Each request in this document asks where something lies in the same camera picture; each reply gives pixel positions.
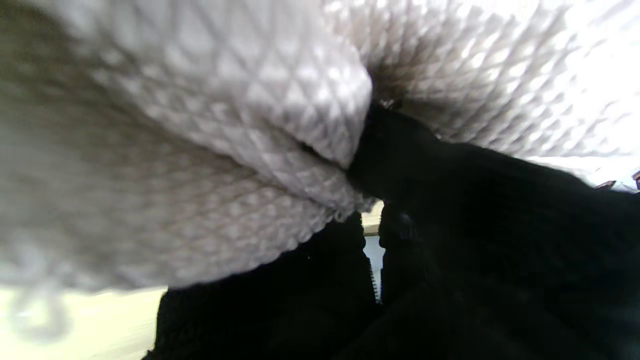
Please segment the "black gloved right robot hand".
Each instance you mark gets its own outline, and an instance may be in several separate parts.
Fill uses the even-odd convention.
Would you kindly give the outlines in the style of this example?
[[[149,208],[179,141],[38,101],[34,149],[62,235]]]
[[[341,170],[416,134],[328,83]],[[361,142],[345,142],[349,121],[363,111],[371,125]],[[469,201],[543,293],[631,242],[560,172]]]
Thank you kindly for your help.
[[[639,195],[372,104],[347,177],[384,203],[250,272],[171,288],[147,360],[637,360]]]

